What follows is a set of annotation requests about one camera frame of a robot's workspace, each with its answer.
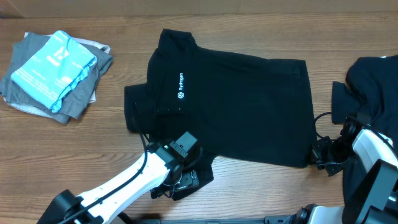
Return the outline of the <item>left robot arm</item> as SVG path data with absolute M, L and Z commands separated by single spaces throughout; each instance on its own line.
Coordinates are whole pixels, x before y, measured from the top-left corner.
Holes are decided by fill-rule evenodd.
M 69 190 L 58 194 L 39 223 L 111 223 L 146 192 L 152 198 L 172 197 L 198 187 L 194 166 L 202 154 L 188 132 L 175 141 L 150 142 L 133 165 L 102 185 L 77 196 Z

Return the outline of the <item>black polo shirt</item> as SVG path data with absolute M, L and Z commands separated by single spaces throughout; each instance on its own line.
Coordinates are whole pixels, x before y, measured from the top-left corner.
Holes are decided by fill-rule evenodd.
M 213 181 L 217 156 L 308 166 L 317 137 L 305 61 L 205 49 L 165 29 L 146 77 L 124 89 L 127 128 L 153 141 L 192 134 L 203 149 L 193 167 L 200 187 Z

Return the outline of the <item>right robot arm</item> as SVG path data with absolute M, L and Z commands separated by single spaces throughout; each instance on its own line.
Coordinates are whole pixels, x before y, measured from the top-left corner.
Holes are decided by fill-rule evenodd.
M 365 172 L 342 207 L 310 204 L 284 223 L 397 223 L 397 156 L 392 139 L 374 129 L 368 116 L 349 115 L 337 139 L 321 137 L 309 161 L 333 176 L 350 164 Z

